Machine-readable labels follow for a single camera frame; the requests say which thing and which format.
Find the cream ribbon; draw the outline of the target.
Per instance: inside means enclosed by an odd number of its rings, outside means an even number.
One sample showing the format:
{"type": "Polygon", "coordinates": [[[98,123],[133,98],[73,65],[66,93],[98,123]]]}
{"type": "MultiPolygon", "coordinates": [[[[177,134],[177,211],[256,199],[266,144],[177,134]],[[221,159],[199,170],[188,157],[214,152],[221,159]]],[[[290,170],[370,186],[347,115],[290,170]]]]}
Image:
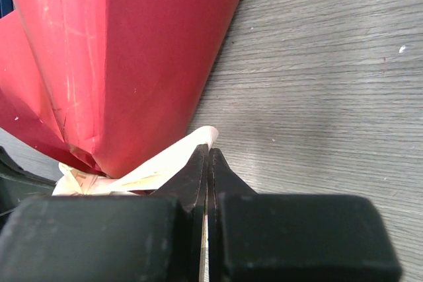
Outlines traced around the cream ribbon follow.
{"type": "Polygon", "coordinates": [[[157,190],[186,165],[198,145],[211,149],[218,135],[215,127],[200,127],[119,179],[59,163],[63,176],[52,195],[134,195],[136,191],[157,190]]]}

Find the red wrapping paper sheet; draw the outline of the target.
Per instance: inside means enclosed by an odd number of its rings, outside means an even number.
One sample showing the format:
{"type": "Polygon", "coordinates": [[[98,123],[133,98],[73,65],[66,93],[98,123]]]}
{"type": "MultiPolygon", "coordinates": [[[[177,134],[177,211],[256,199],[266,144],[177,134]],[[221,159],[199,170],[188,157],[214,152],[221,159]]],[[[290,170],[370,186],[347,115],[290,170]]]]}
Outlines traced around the red wrapping paper sheet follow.
{"type": "Polygon", "coordinates": [[[1,127],[120,178],[181,139],[239,0],[13,0],[1,127]]]}

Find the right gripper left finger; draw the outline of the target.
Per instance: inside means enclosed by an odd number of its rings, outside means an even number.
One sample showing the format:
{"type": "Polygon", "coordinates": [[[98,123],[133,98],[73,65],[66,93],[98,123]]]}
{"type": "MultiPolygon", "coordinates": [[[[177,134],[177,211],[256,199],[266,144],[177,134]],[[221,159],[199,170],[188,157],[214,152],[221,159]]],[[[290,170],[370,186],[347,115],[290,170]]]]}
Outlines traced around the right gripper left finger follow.
{"type": "Polygon", "coordinates": [[[1,226],[1,280],[202,281],[208,154],[149,195],[22,200],[1,226]]]}

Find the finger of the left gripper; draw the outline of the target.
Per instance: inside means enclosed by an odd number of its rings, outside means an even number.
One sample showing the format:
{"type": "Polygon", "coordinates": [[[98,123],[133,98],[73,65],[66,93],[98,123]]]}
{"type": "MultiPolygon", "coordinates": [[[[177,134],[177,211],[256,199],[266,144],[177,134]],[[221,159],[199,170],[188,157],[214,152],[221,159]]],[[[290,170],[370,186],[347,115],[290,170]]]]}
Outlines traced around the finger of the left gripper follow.
{"type": "Polygon", "coordinates": [[[51,195],[56,183],[21,168],[1,147],[1,226],[22,200],[51,195]]]}

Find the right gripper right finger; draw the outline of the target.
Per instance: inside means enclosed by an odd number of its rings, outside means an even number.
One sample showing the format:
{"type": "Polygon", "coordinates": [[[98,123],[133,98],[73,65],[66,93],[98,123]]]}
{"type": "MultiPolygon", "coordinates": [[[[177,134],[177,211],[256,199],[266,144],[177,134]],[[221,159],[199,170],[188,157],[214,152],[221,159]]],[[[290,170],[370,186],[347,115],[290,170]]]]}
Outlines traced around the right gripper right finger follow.
{"type": "Polygon", "coordinates": [[[372,202],[345,194],[258,194],[212,149],[210,281],[399,281],[400,261],[372,202]]]}

